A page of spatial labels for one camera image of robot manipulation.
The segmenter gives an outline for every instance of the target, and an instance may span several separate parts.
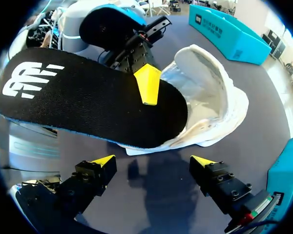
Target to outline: white wall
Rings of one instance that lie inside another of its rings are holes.
[[[269,7],[261,0],[239,0],[235,7],[234,17],[262,36],[268,30],[265,22],[269,10]]]
[[[280,56],[280,61],[284,62],[285,64],[292,62],[293,48],[289,44],[287,44],[286,40],[284,40],[283,38],[285,26],[283,22],[280,20],[280,18],[272,10],[269,10],[268,12],[265,26],[273,30],[273,32],[281,38],[281,40],[286,46],[285,50]]]

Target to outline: black insole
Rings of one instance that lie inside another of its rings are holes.
[[[36,62],[38,68],[30,69],[33,64],[23,62]],[[64,68],[54,69],[54,65]],[[57,74],[41,75],[46,71]],[[7,64],[0,78],[0,114],[139,148],[157,147],[173,139],[188,118],[184,97],[163,80],[157,105],[144,105],[133,74],[46,48],[23,50]]]

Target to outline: blue barrier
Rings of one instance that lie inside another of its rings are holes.
[[[271,48],[235,17],[190,5],[189,24],[209,39],[228,60],[262,64]]]
[[[278,160],[268,171],[267,191],[279,197],[279,201],[267,219],[281,220],[293,202],[293,138],[290,139]],[[273,225],[266,225],[263,233],[269,233]]]

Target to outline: person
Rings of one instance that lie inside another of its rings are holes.
[[[288,68],[293,68],[293,61],[290,62],[290,63],[287,63],[285,66],[288,67]]]

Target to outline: white logo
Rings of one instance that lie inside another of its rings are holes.
[[[38,78],[35,77],[35,75],[41,75],[41,76],[51,76],[54,77],[57,73],[55,72],[49,72],[46,70],[40,70],[42,67],[41,62],[22,62],[19,64],[14,71],[12,72],[11,78],[6,82],[6,84],[3,87],[2,93],[7,96],[13,96],[15,97],[18,94],[18,90],[26,91],[40,91],[42,88],[26,84],[26,83],[48,83],[48,79]],[[49,69],[58,69],[63,70],[64,67],[49,64],[47,66]],[[34,95],[22,93],[22,98],[29,98],[33,99]]]

